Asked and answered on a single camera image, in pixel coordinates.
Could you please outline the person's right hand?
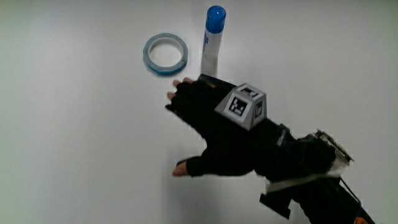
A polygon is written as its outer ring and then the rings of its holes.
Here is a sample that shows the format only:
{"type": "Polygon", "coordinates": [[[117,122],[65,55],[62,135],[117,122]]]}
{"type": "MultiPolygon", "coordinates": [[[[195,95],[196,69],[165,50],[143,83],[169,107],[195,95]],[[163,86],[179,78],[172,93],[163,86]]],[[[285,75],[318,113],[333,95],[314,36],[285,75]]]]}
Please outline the person's right hand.
{"type": "Polygon", "coordinates": [[[173,85],[176,91],[167,94],[171,102],[166,108],[206,141],[201,155],[176,165],[174,176],[239,176],[251,171],[267,178],[275,175],[277,164],[282,160],[282,152],[275,146],[278,125],[267,119],[246,131],[216,113],[214,109],[233,89],[232,85],[189,78],[175,80],[173,85]]]}

